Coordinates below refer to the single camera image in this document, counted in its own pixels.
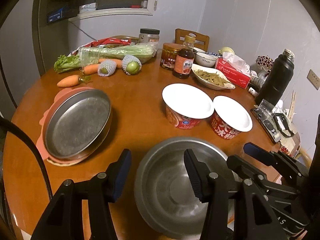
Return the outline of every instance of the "black thermos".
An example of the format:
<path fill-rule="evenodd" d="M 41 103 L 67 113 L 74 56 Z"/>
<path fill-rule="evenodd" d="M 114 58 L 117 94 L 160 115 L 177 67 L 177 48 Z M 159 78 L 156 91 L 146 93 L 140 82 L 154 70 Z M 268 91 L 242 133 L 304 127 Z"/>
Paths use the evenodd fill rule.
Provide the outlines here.
<path fill-rule="evenodd" d="M 278 103 L 293 76 L 293 61 L 294 54 L 288 49 L 276 58 L 265 83 L 255 98 L 257 105 L 263 99 L 274 106 Z"/>

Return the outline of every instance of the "white dish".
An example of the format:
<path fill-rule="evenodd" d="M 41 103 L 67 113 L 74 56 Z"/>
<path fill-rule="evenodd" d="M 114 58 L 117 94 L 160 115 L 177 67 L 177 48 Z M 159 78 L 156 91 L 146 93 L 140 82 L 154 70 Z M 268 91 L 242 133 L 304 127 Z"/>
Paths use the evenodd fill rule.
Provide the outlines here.
<path fill-rule="evenodd" d="M 211 98 L 200 89 L 187 84 L 171 84 L 162 91 L 164 102 L 173 111 L 194 119 L 205 119 L 213 114 Z"/>
<path fill-rule="evenodd" d="M 232 128 L 241 132 L 252 129 L 249 113 L 237 101 L 225 96 L 217 96 L 213 100 L 213 105 L 220 118 Z"/>
<path fill-rule="evenodd" d="M 198 49 L 196 47 L 193 47 L 194 50 L 196 50 L 197 52 L 202 52 L 202 53 L 205 53 L 205 51 L 203 49 Z"/>
<path fill-rule="evenodd" d="M 196 75 L 196 78 L 199 80 L 200 83 L 204 84 L 206 87 L 209 87 L 211 89 L 214 89 L 214 90 L 222 90 L 222 89 L 235 89 L 236 86 L 234 84 L 225 84 L 225 87 L 220 87 L 220 86 L 217 86 L 215 84 L 212 84 L 210 83 L 209 81 L 207 80 L 204 80 L 203 78 L 199 77 L 197 74 L 196 74 L 196 71 L 197 70 L 203 70 L 203 71 L 206 71 L 208 73 L 215 73 L 217 74 L 219 77 L 225 79 L 225 80 L 228 80 L 226 78 L 226 76 L 218 69 L 215 69 L 215 68 L 209 68 L 209 67 L 202 67 L 202 66 L 199 66 L 197 64 L 192 64 L 192 71 L 193 73 Z"/>
<path fill-rule="evenodd" d="M 213 67 L 216 64 L 217 57 L 197 52 L 195 60 L 200 66 Z"/>

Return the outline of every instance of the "stainless steel bowl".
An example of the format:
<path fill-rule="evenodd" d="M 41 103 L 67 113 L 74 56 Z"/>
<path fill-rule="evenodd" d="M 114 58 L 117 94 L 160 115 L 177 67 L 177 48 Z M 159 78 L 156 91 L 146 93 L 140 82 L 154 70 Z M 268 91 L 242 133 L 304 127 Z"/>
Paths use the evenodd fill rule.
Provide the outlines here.
<path fill-rule="evenodd" d="M 197 159 L 226 179 L 238 179 L 228 169 L 227 156 L 213 144 L 192 137 L 175 137 L 154 146 L 137 170 L 134 197 L 138 210 L 154 230 L 176 239 L 199 239 L 207 211 L 193 193 L 183 162 L 191 148 Z M 234 213 L 229 200 L 228 219 Z"/>
<path fill-rule="evenodd" d="M 109 97 L 89 89 L 64 101 L 52 115 L 45 134 L 48 152 L 63 160 L 89 155 L 106 138 L 111 124 Z"/>

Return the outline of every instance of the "red tissue box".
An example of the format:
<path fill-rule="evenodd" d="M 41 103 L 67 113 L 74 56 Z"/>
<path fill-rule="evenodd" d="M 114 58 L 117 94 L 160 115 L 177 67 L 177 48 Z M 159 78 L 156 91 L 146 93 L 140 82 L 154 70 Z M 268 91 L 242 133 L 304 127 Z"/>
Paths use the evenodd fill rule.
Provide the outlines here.
<path fill-rule="evenodd" d="M 237 71 L 222 57 L 217 59 L 215 68 L 220 70 L 228 78 L 228 80 L 239 87 L 246 88 L 250 81 L 250 76 Z"/>

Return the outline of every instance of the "bottle label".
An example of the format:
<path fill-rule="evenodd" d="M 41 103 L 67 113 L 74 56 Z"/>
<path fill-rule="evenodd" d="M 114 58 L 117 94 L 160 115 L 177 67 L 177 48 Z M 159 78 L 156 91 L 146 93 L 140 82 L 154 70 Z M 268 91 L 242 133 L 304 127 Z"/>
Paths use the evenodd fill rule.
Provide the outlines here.
<path fill-rule="evenodd" d="M 175 72 L 186 75 L 190 73 L 192 64 L 193 59 L 188 59 L 177 55 L 176 62 L 174 64 L 174 70 Z"/>

